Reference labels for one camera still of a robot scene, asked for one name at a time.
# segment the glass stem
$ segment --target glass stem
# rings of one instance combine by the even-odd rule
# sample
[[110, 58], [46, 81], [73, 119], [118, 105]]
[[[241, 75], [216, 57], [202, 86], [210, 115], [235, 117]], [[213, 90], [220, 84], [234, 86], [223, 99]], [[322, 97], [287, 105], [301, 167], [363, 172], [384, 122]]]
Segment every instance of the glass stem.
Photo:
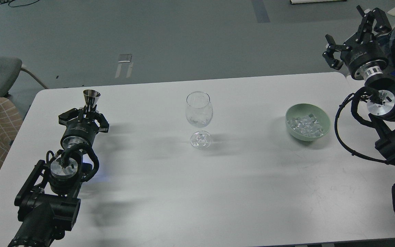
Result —
[[197, 138], [198, 142], [205, 142], [205, 136], [202, 133], [199, 133], [199, 136]]

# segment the chair leg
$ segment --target chair leg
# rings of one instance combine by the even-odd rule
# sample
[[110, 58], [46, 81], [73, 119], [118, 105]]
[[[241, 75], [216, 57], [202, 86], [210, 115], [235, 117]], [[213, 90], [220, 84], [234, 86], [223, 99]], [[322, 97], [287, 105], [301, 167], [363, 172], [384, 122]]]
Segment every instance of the chair leg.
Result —
[[31, 71], [29, 71], [26, 67], [24, 67], [24, 65], [22, 65], [21, 71], [24, 71], [27, 74], [31, 75], [31, 77], [33, 77], [33, 79], [36, 80], [41, 86], [43, 86], [44, 89], [50, 89], [48, 86], [45, 86], [45, 84], [39, 78], [37, 78], [36, 75], [34, 75]]

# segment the glass base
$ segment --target glass base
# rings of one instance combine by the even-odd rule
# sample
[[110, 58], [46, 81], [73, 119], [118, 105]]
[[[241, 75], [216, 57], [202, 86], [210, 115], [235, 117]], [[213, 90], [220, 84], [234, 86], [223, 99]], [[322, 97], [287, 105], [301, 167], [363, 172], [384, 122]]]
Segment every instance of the glass base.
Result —
[[207, 131], [198, 131], [190, 138], [191, 145], [200, 150], [209, 147], [211, 140], [210, 133]]

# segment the gray floor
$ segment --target gray floor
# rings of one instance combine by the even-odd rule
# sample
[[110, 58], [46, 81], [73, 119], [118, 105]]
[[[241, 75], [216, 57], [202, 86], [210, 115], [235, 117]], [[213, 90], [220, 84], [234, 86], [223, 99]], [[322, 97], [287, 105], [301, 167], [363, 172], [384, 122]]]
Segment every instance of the gray floor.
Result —
[[[0, 56], [22, 59], [52, 89], [330, 72], [321, 56], [324, 35], [342, 43], [355, 33], [361, 21], [358, 4], [384, 11], [395, 7], [395, 0], [263, 3], [258, 11], [251, 0], [42, 0], [22, 8], [0, 5]], [[269, 22], [258, 23], [265, 14]], [[125, 64], [116, 78], [119, 54], [125, 53], [133, 54], [132, 73], [126, 77]], [[10, 99], [25, 114], [40, 90], [21, 72]], [[56, 95], [56, 100], [63, 99]], [[336, 246], [395, 246], [395, 240]]]

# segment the wine glass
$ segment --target wine glass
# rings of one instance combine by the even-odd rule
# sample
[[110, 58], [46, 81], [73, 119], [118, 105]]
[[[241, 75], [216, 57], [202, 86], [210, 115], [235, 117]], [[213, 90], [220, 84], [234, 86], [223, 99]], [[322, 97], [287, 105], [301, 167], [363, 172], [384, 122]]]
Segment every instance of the wine glass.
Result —
[[[203, 128], [210, 124], [213, 118], [213, 106], [210, 96], [201, 91], [192, 92], [187, 96], [187, 109], [185, 110], [187, 121], [198, 128]], [[197, 131], [191, 138], [191, 145], [197, 149], [204, 149], [210, 146], [211, 136], [207, 131]]]

